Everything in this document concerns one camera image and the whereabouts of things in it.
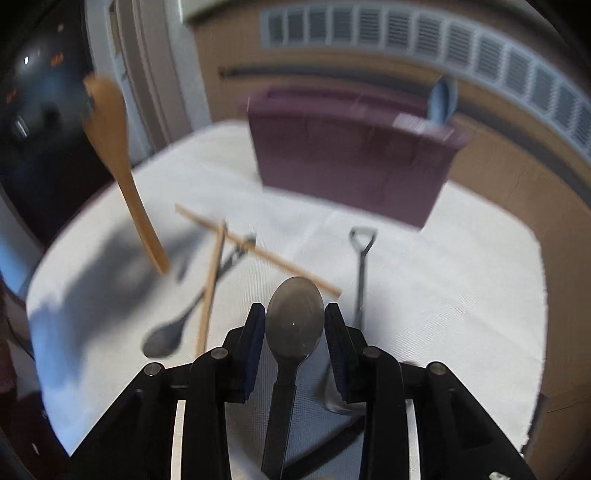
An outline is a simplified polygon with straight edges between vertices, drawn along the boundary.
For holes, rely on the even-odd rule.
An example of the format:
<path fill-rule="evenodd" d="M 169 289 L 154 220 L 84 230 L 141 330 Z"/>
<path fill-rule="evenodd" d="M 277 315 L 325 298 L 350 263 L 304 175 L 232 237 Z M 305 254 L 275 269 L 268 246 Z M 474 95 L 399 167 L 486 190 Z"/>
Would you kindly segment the wooden chopstick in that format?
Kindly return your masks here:
<path fill-rule="evenodd" d="M 175 205 L 175 210 L 183 218 L 208 231 L 215 232 L 218 228 L 218 226 L 212 220 L 199 216 L 179 204 Z M 276 266 L 278 269 L 311 280 L 311 282 L 313 282 L 315 286 L 318 287 L 318 289 L 324 291 L 326 294 L 329 294 L 329 296 L 332 296 L 332 298 L 339 298 L 342 295 L 341 288 L 332 285 L 327 280 L 324 280 L 321 277 L 318 277 L 317 275 L 302 269 L 301 267 L 298 267 L 293 262 L 284 260 L 273 252 L 264 250 L 263 248 L 254 245 L 252 242 L 246 241 L 245 237 L 240 237 L 238 234 L 235 234 L 231 231 L 226 232 L 225 237 L 228 238 L 228 240 L 232 243 L 235 243 L 235 245 L 239 247 L 245 247 L 245 250 L 252 253 L 253 256 L 256 256 L 257 258 L 262 259 L 273 266 Z"/>
<path fill-rule="evenodd" d="M 200 310 L 200 321 L 197 332 L 197 347 L 195 348 L 196 358 L 205 352 L 209 321 L 211 320 L 211 309 L 214 300 L 216 278 L 219 270 L 219 263 L 221 262 L 226 230 L 228 230 L 226 222 L 221 221 L 216 230 L 214 249 L 211 256 L 211 262 L 209 263 L 208 275 L 205 283 L 204 302 L 202 302 Z"/>

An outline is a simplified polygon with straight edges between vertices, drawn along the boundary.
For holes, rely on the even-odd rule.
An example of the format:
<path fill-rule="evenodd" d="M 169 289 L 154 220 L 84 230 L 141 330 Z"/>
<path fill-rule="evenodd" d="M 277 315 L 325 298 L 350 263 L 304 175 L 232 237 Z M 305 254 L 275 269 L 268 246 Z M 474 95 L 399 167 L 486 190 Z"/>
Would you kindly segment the black handled metal spoon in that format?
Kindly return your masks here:
<path fill-rule="evenodd" d="M 262 462 L 262 471 L 270 479 L 283 474 L 297 370 L 314 353 L 323 330 L 324 304 L 315 284 L 304 277 L 281 283 L 266 309 L 266 342 L 277 365 Z"/>

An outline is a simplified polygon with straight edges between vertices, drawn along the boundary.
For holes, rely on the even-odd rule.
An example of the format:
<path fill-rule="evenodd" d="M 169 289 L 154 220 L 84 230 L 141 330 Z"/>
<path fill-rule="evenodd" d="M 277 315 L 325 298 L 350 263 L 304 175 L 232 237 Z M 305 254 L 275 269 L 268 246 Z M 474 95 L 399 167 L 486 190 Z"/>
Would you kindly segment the shovel handle metal spoon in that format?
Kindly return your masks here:
<path fill-rule="evenodd" d="M 366 257 L 372 249 L 378 231 L 372 227 L 353 227 L 349 232 L 349 241 L 358 254 L 358 278 L 356 278 L 356 309 L 355 317 L 353 318 L 353 328 L 363 330 L 363 318 L 365 317 L 365 295 L 366 295 L 366 280 L 367 280 L 367 262 Z M 365 413 L 365 403 L 347 404 L 339 395 L 337 386 L 335 385 L 334 369 L 329 367 L 327 377 L 325 377 L 325 409 L 329 412 L 356 416 Z"/>

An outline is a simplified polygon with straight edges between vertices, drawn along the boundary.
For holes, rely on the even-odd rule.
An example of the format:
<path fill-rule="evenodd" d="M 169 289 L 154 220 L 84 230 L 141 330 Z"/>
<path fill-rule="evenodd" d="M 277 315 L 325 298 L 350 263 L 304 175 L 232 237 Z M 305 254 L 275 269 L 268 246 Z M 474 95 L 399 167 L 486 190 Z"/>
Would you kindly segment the brown wooden spoon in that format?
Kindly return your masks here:
<path fill-rule="evenodd" d="M 87 76 L 84 87 L 92 112 L 83 123 L 87 139 L 112 175 L 125 201 L 145 252 L 156 272 L 165 275 L 169 260 L 149 220 L 137 191 L 128 152 L 127 116 L 117 84 L 102 76 Z"/>

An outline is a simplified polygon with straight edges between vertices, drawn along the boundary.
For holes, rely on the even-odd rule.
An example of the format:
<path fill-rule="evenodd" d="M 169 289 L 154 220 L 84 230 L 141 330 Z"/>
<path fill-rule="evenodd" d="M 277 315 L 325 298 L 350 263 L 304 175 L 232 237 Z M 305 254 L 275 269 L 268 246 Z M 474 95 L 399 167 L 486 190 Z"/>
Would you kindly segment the cream tablecloth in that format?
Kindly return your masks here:
<path fill-rule="evenodd" d="M 358 226 L 378 231 L 366 257 L 361 332 L 367 344 L 403 364 L 448 366 L 521 455 L 542 377 L 547 306 L 540 245 L 514 216 L 453 182 L 444 184 L 422 228 L 266 187 L 242 122 L 211 126 L 133 176 L 174 270 L 156 272 L 119 189 L 111 187 L 53 242 L 26 301 L 44 406 L 70 471 L 76 448 L 146 364 L 172 368 L 197 360 L 204 300 L 185 323 L 175 353 L 163 359 L 142 353 L 147 334 L 205 289 L 216 231 L 183 218 L 176 204 L 217 226 L 225 221 L 226 232 L 342 289 L 339 298 L 318 289 L 324 330 L 297 370 L 280 479 L 363 479 L 366 409 L 346 416 L 324 403 L 332 367 L 325 307 L 337 304 L 353 327 L 359 257 L 349 232 Z M 216 280 L 204 353 L 245 324 L 252 304 L 266 311 L 291 277 L 301 276 L 246 251 Z M 264 326 L 252 394 L 225 406 L 228 479 L 270 479 L 262 462 L 276 375 Z"/>

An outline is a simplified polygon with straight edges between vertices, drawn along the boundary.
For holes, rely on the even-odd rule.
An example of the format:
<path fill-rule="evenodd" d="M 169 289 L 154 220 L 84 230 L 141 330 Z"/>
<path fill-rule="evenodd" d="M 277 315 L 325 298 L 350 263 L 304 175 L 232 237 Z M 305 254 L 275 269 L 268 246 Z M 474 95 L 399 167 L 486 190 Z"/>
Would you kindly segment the purple plastic utensil caddy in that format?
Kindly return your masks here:
<path fill-rule="evenodd" d="M 245 103 L 263 184 L 425 226 L 473 136 L 428 117 L 425 100 L 273 87 Z"/>

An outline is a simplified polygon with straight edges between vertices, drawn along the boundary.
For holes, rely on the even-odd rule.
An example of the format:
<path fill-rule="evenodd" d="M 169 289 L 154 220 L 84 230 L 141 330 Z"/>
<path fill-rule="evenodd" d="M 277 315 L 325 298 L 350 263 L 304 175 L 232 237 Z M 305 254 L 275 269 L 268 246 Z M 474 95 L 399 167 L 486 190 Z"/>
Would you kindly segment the large grey vent grille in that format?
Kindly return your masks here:
<path fill-rule="evenodd" d="M 298 3 L 259 14 L 264 48 L 380 52 L 439 68 L 533 115 L 590 158 L 590 97 L 540 54 L 508 36 L 405 3 Z"/>

